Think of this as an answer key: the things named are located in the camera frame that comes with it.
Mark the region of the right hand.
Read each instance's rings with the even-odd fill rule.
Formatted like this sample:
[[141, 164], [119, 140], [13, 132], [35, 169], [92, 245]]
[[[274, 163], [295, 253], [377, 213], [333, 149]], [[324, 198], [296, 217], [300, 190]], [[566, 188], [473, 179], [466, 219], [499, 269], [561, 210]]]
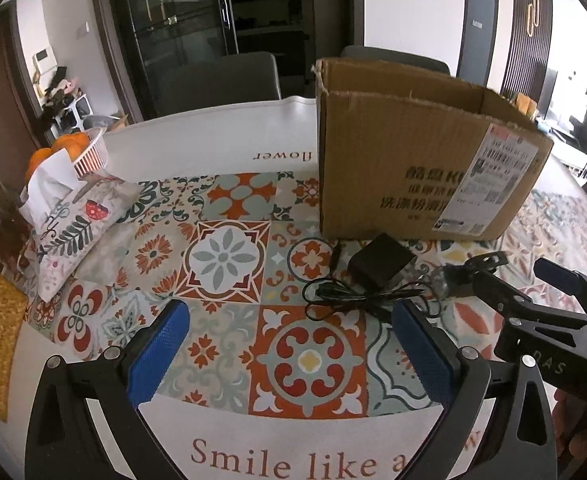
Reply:
[[557, 389], [551, 417], [559, 479], [587, 479], [587, 401]]

